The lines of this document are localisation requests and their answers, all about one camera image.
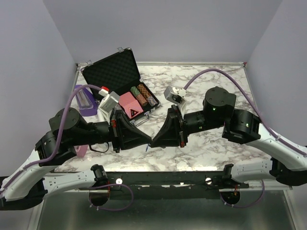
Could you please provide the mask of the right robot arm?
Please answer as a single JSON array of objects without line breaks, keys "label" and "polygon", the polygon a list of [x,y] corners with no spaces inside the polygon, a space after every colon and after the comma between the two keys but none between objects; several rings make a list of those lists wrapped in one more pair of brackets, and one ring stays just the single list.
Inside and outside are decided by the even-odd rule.
[{"label": "right robot arm", "polygon": [[219,189],[233,188],[248,181],[272,179],[284,185],[300,186],[307,182],[307,159],[282,141],[281,136],[269,132],[253,113],[236,109],[236,95],[220,87],[209,89],[203,100],[203,109],[186,113],[185,88],[167,87],[164,96],[174,105],[167,111],[166,120],[153,138],[152,148],[185,147],[188,136],[216,128],[223,128],[222,138],[237,144],[246,144],[270,155],[269,160],[249,164],[228,164],[217,176],[206,183]]}]

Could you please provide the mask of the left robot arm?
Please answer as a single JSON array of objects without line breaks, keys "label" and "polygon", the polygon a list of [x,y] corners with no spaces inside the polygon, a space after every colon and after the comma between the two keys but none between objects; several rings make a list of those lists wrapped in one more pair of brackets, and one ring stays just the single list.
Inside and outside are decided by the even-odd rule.
[{"label": "left robot arm", "polygon": [[51,130],[36,143],[30,157],[1,181],[0,209],[26,210],[56,193],[107,188],[109,179],[98,164],[67,176],[51,179],[44,176],[75,157],[77,146],[112,143],[113,150],[120,152],[151,143],[151,137],[130,123],[123,112],[117,110],[112,118],[111,122],[88,123],[76,109],[60,110],[49,120]]}]

